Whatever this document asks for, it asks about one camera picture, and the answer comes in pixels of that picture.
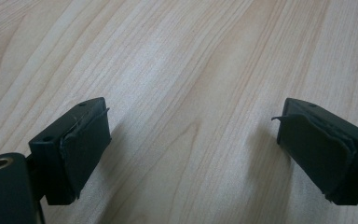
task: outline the wood grain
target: wood grain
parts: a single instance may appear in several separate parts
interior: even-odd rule
[[[48,223],[358,223],[269,120],[294,97],[358,126],[358,0],[0,0],[0,153],[98,96],[113,142]]]

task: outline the light wood surface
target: light wood surface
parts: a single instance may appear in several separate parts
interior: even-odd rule
[[[294,97],[358,126],[358,0],[0,0],[0,154],[99,96],[113,142],[48,223],[358,223],[270,121]]]

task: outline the wooden table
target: wooden table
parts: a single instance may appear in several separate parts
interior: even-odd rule
[[[358,126],[358,0],[0,0],[0,154],[99,96],[113,142],[48,223],[358,223],[270,121],[294,97]]]

